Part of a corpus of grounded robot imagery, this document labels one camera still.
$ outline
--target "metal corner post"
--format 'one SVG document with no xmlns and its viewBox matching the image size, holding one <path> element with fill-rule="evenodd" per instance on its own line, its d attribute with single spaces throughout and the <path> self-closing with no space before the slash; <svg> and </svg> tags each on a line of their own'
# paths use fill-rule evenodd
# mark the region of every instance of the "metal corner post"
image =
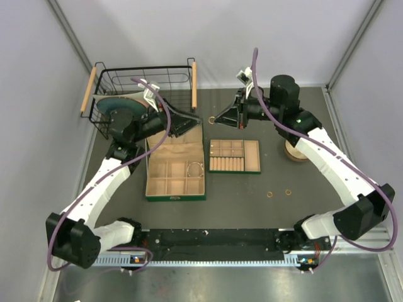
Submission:
<svg viewBox="0 0 403 302">
<path fill-rule="evenodd" d="M 91 70 L 93 68 L 93 65 L 88 59 L 88 56 L 86 55 L 84 49 L 82 48 L 80 41 L 77 39 L 76 34 L 74 33 L 73 29 L 70 26 L 70 23 L 68 22 L 67 18 L 65 17 L 65 14 L 63 13 L 63 10 L 61 9 L 60 5 L 56 0 L 45 0 L 46 3 L 49 5 L 50 9 L 52 10 L 53 14 L 55 15 L 55 18 L 61 25 L 64 33 L 67 36 L 67 39 L 70 41 L 73 49 L 76 51 L 77 55 L 79 56 L 83 66 L 85 69 L 88 71 L 88 74 L 91 73 Z"/>
<path fill-rule="evenodd" d="M 337 106 L 334 102 L 332 93 L 326 87 L 322 87 L 322 93 L 323 93 L 323 97 L 326 102 L 327 110 L 329 111 L 329 115 L 330 115 L 330 119 L 332 121 L 334 131 L 336 132 L 336 137 L 337 137 L 337 140 L 339 143 L 339 148 L 348 156 L 348 158 L 352 162 L 356 163 L 354 155 L 351 151 L 351 148 L 349 147 L 346 130 L 344 129 L 344 126 L 341 123 L 341 120 L 339 118 L 339 112 L 338 112 Z"/>
<path fill-rule="evenodd" d="M 363 38 L 364 34 L 366 33 L 368 27 L 370 26 L 371 22 L 373 21 L 374 17 L 380 11 L 382 4 L 385 0 L 374 0 L 371 5 L 370 10 L 367 12 L 363 22 L 361 23 L 358 31 L 356 32 L 354 38 L 352 39 L 351 43 L 348 45 L 346 52 L 344 53 L 343 57 L 340 60 L 340 63 L 336 67 L 336 70 L 333 72 L 332 77 L 327 85 L 328 89 L 332 89 L 334 85 L 340 78 L 341 73 L 343 72 L 344 68 L 346 67 L 347 63 L 349 62 L 352 54 L 356 50 L 358 44 L 360 43 L 361 39 Z"/>
</svg>

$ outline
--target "wooden handle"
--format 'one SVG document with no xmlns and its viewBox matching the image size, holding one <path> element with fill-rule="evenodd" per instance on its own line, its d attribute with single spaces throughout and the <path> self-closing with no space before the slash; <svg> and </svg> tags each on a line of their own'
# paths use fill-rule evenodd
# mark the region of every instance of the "wooden handle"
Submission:
<svg viewBox="0 0 403 302">
<path fill-rule="evenodd" d="M 191 65 L 191 107 L 197 108 L 197 66 L 196 62 Z"/>
<path fill-rule="evenodd" d="M 94 80 L 96 76 L 96 67 L 93 67 L 91 74 L 89 75 L 88 85 L 86 89 L 86 93 L 84 95 L 84 99 L 82 100 L 80 112 L 83 114 L 87 109 L 89 95 L 91 94 L 91 88 L 93 87 Z"/>
</svg>

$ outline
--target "open box lid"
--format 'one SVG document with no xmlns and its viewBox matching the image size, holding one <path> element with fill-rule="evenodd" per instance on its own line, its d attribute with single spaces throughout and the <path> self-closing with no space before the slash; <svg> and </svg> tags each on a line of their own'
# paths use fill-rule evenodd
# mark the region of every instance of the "open box lid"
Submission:
<svg viewBox="0 0 403 302">
<path fill-rule="evenodd" d="M 165 131 L 161 131 L 147 138 L 150 149 L 161 140 L 164 133 Z M 180 137 L 167 137 L 162 145 L 150 154 L 150 158 L 179 158 L 203 154 L 203 126 L 198 125 Z"/>
</svg>

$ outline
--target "white wall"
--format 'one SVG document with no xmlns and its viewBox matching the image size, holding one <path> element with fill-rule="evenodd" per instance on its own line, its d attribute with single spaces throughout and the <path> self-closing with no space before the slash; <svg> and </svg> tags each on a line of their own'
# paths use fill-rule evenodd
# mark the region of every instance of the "white wall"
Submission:
<svg viewBox="0 0 403 302">
<path fill-rule="evenodd" d="M 76 194 L 91 126 L 88 75 L 43 0 L 0 9 L 0 300 L 36 300 L 45 220 Z"/>
<path fill-rule="evenodd" d="M 397 195 L 403 263 L 403 2 L 385 1 L 333 89 L 358 166 Z"/>
<path fill-rule="evenodd" d="M 372 0 L 59 0 L 92 62 L 109 67 L 183 64 L 199 87 L 238 87 L 259 47 L 259 83 L 290 74 L 327 83 Z"/>
</svg>

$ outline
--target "box compartment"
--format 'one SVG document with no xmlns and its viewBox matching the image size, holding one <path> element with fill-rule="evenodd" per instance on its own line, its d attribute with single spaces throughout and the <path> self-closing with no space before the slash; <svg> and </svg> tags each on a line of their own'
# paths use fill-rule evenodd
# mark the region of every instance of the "box compartment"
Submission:
<svg viewBox="0 0 403 302">
<path fill-rule="evenodd" d="M 209 172 L 260 174 L 259 141 L 211 140 Z"/>
</svg>

